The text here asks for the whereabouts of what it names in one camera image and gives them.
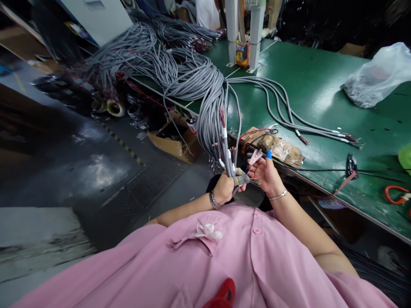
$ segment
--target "hand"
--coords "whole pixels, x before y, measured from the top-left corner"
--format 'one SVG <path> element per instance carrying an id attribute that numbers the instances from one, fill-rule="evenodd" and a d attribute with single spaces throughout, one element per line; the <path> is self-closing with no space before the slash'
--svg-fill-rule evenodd
<path id="1" fill-rule="evenodd" d="M 269 158 L 260 158 L 250 167 L 248 176 L 260 182 L 260 188 L 269 198 L 280 195 L 286 190 L 273 161 Z"/>
<path id="2" fill-rule="evenodd" d="M 238 192 L 245 191 L 246 184 L 242 185 Z M 227 172 L 223 172 L 218 179 L 215 188 L 213 189 L 214 199 L 218 205 L 223 205 L 232 198 L 232 192 L 234 190 L 234 180 L 227 176 Z"/>

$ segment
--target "green object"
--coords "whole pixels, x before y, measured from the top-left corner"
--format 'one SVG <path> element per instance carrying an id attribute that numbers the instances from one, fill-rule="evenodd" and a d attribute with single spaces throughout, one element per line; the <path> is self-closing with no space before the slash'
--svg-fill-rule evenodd
<path id="1" fill-rule="evenodd" d="M 320 136 L 302 134 L 310 143 L 305 146 L 294 131 L 276 126 L 278 136 L 301 149 L 306 157 L 301 168 L 345 169 L 349 152 L 357 158 L 359 169 L 402 169 L 397 154 L 410 142 L 411 83 L 403 83 L 374 109 L 355 106 L 340 89 L 349 74 L 366 63 L 367 59 L 333 53 L 290 43 L 263 39 L 258 69 L 249 74 L 245 68 L 228 67 L 229 55 L 226 41 L 214 44 L 206 53 L 225 77 L 263 76 L 273 79 L 286 89 L 293 110 L 313 124 L 350 133 L 361 137 L 363 150 L 348 144 Z M 140 80 L 158 91 L 160 87 L 148 79 Z M 265 92 L 250 84 L 233 84 L 240 100 L 242 130 L 250 127 L 270 127 L 275 121 L 267 111 Z M 275 99 L 270 92 L 271 109 L 277 114 Z M 197 113 L 201 101 L 178 101 L 182 107 Z M 229 95 L 227 112 L 228 133 L 236 136 L 238 113 L 234 97 Z M 299 172 L 308 182 L 329 192 L 337 190 L 346 178 L 345 172 Z M 411 177 L 407 173 L 383 172 L 391 178 L 406 181 L 404 188 L 411 189 Z M 409 206 L 397 206 L 387 202 L 384 188 L 398 183 L 381 178 L 360 175 L 338 193 L 338 197 L 360 212 L 367 219 L 411 243 Z"/>
<path id="2" fill-rule="evenodd" d="M 398 160 L 404 169 L 411 169 L 411 144 L 400 151 Z"/>

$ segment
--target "black cable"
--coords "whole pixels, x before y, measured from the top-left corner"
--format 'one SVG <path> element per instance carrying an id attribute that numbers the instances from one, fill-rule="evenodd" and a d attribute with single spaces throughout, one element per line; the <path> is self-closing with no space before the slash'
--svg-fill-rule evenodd
<path id="1" fill-rule="evenodd" d="M 298 170 L 298 171 L 350 171 L 349 169 L 300 169 L 300 168 L 295 168 L 295 167 L 290 167 L 283 165 L 279 163 L 281 167 L 287 168 L 287 169 L 293 169 L 293 170 Z M 411 169 L 386 169 L 386 170 L 363 170 L 363 169 L 358 169 L 359 173 L 364 173 L 364 172 L 384 172 L 384 171 L 395 171 L 395 172 L 401 172 L 401 171 L 408 171 Z"/>
<path id="2" fill-rule="evenodd" d="M 362 279 L 375 285 L 398 307 L 410 307 L 411 296 L 409 290 L 411 290 L 411 281 L 409 277 L 401 277 L 382 265 L 345 247 L 336 237 L 333 237 L 333 240 L 350 260 Z"/>

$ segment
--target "plastic bag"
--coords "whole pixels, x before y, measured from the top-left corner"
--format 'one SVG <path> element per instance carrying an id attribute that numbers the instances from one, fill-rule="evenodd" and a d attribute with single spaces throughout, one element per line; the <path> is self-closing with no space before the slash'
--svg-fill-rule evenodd
<path id="1" fill-rule="evenodd" d="M 411 53 L 404 43 L 381 48 L 352 73 L 343 89 L 354 104 L 372 108 L 401 83 L 411 80 Z"/>

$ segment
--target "red object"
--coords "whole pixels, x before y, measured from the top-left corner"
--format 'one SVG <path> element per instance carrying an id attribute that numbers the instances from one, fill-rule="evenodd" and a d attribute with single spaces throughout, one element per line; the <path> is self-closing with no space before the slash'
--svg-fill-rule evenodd
<path id="1" fill-rule="evenodd" d="M 406 202 L 409 198 L 407 197 L 407 198 L 404 198 L 404 197 L 406 197 L 406 195 L 407 194 L 405 194 L 403 197 L 401 197 L 398 201 L 394 201 L 393 199 L 391 199 L 391 197 L 390 197 L 390 189 L 392 189 L 392 188 L 395 188 L 395 189 L 398 189 L 398 190 L 402 190 L 403 192 L 406 192 L 406 193 L 409 193 L 409 190 L 406 190 L 405 188 L 403 188 L 403 187 L 400 187 L 400 186 L 395 186 L 395 185 L 390 185 L 390 186 L 387 186 L 386 188 L 385 188 L 385 190 L 384 190 L 384 192 L 385 192 L 385 197 L 387 198 L 387 200 L 389 201 L 389 202 L 391 202 L 392 204 L 403 204 L 404 202 Z"/>
<path id="2" fill-rule="evenodd" d="M 203 308 L 232 308 L 232 302 L 235 296 L 235 284 L 231 278 L 227 278 L 216 296 L 209 300 Z"/>

